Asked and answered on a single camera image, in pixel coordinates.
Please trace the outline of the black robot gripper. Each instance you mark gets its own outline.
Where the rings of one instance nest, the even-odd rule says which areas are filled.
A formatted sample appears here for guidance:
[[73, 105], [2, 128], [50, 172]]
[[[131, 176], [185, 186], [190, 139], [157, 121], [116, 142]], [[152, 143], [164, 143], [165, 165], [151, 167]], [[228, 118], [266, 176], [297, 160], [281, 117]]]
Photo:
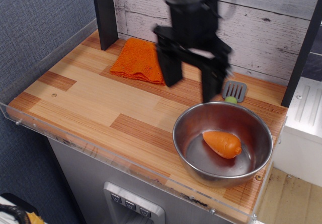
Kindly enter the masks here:
[[203, 103], [221, 93], [229, 72], [231, 48], [216, 35], [217, 0], [165, 0], [171, 26], [156, 26], [158, 63], [165, 84], [172, 87], [182, 78], [182, 62], [201, 70]]

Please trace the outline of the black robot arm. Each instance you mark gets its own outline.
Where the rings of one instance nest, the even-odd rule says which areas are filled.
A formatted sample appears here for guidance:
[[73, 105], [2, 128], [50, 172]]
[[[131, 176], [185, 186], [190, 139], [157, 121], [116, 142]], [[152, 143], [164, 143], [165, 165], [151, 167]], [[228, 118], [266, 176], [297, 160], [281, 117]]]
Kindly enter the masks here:
[[182, 63], [201, 71], [202, 98], [207, 103], [220, 94], [230, 70], [231, 47], [218, 38], [218, 0], [165, 0], [171, 26], [156, 26], [156, 52], [165, 84], [182, 78]]

